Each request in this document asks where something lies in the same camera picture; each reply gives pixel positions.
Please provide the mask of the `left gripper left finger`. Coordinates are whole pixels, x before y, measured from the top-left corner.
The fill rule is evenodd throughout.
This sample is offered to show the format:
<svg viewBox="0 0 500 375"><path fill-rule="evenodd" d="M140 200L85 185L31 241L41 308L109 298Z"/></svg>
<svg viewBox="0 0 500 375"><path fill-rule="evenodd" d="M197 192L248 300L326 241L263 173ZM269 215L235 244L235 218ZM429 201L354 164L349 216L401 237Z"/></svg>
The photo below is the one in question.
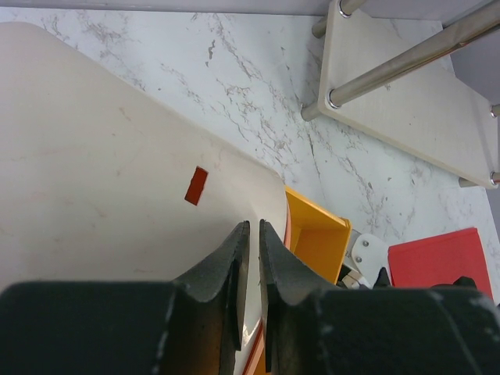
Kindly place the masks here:
<svg viewBox="0 0 500 375"><path fill-rule="evenodd" d="M249 222L166 282L23 282L1 295L4 374L231 374Z"/></svg>

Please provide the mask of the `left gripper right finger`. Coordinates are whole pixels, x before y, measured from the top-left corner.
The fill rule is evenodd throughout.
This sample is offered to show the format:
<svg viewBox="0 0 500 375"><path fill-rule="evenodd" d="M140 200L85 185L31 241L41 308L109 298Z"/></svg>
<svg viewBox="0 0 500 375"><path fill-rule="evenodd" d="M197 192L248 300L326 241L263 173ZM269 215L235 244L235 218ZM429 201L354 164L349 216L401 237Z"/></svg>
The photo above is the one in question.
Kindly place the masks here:
<svg viewBox="0 0 500 375"><path fill-rule="evenodd" d="M266 370L273 374L496 374L499 309L457 284L338 287L259 223Z"/></svg>

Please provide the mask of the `orange top drawer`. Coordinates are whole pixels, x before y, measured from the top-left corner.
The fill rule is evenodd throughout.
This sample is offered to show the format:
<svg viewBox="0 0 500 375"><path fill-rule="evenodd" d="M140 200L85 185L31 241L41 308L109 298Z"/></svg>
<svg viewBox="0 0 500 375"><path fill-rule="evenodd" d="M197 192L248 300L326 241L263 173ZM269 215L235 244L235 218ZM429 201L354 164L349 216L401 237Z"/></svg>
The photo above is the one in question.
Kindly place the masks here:
<svg viewBox="0 0 500 375"><path fill-rule="evenodd" d="M287 205L287 217L286 217L286 227L284 232L284 245L287 249L291 247L291 212L290 207ZM252 350L248 356L243 375L251 374L265 374L265 370L262 369L261 358L265 354L265 339L264 339L264 328L263 321L259 321L258 330L255 334L255 341L252 346Z"/></svg>

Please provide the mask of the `yellow drawer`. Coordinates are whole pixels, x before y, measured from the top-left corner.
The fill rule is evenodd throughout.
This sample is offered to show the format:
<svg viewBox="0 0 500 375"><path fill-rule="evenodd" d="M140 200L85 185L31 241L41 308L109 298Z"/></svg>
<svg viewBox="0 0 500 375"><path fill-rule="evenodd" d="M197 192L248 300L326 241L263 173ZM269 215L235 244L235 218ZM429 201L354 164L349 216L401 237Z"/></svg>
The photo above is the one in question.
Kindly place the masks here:
<svg viewBox="0 0 500 375"><path fill-rule="evenodd" d="M352 225L290 187L285 188L289 208L289 248L314 272L336 283L344 262Z"/></svg>

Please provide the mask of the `cream drawer organizer shell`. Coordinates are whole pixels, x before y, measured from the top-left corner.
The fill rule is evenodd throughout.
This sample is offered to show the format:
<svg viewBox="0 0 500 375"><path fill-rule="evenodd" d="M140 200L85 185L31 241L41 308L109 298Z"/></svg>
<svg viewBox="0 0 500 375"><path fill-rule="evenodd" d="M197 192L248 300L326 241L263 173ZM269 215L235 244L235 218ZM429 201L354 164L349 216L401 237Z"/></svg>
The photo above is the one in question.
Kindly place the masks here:
<svg viewBox="0 0 500 375"><path fill-rule="evenodd" d="M1 25L1 284L171 280L251 224L242 345L261 313L259 221L279 174L30 23Z"/></svg>

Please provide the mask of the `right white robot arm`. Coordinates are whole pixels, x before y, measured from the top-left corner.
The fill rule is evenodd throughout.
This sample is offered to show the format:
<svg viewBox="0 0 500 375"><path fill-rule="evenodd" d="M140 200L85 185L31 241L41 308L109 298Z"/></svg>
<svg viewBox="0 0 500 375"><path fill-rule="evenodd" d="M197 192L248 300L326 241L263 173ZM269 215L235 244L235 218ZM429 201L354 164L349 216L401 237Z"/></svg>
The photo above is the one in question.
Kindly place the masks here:
<svg viewBox="0 0 500 375"><path fill-rule="evenodd" d="M388 249L378 237L352 230L337 286L347 289L390 287Z"/></svg>

